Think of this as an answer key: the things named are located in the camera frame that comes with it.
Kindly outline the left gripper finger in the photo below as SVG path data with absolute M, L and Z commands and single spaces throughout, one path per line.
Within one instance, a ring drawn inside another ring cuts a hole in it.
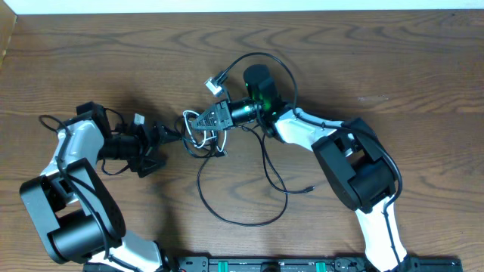
M 171 130 L 160 121 L 154 123 L 153 137 L 156 145 L 168 144 L 182 139 L 179 132 Z
M 135 170 L 140 178 L 144 178 L 166 165 L 162 159 L 143 157 L 136 162 Z

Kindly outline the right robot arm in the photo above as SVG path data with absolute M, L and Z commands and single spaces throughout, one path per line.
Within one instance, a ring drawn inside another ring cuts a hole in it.
M 402 193 L 402 174 L 372 128 L 362 119 L 312 116 L 284 101 L 264 64 L 246 68 L 243 80 L 247 97 L 213 104 L 191 127 L 227 131 L 256 122 L 266 136 L 313 152 L 335 195 L 356 213 L 367 260 L 379 271 L 402 270 L 408 253 L 394 210 Z

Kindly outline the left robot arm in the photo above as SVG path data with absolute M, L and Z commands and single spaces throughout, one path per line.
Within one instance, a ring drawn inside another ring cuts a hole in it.
M 20 198 L 48 256 L 75 262 L 84 271 L 178 271 L 176 258 L 157 242 L 127 230 L 122 212 L 96 167 L 109 159 L 143 178 L 162 168 L 161 145 L 181 135 L 161 122 L 148 128 L 136 115 L 131 124 L 110 127 L 107 108 L 88 102 L 76 116 L 57 121 L 58 144 L 41 174 L 20 187 Z

